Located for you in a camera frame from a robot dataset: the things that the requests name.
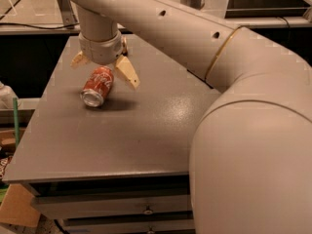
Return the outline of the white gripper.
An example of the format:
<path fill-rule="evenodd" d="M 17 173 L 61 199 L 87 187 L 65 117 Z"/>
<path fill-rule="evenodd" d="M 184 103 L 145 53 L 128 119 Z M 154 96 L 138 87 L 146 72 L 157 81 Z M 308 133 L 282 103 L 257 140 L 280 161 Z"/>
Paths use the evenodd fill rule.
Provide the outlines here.
<path fill-rule="evenodd" d="M 136 90 L 138 88 L 140 80 L 135 68 L 127 57 L 121 56 L 123 45 L 120 32 L 117 32 L 112 39 L 99 42 L 89 40 L 80 33 L 79 43 L 81 51 L 72 59 L 70 63 L 72 68 L 78 68 L 91 61 L 96 64 L 107 65 L 116 60 L 114 70 L 117 77 L 131 89 Z"/>

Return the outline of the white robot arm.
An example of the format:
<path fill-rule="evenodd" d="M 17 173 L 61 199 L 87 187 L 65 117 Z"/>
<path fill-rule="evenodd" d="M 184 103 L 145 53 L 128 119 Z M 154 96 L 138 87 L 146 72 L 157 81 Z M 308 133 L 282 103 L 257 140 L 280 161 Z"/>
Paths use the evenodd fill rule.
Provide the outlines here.
<path fill-rule="evenodd" d="M 283 46 L 170 0 L 71 0 L 220 91 L 189 158 L 197 234 L 312 234 L 311 67 Z"/>

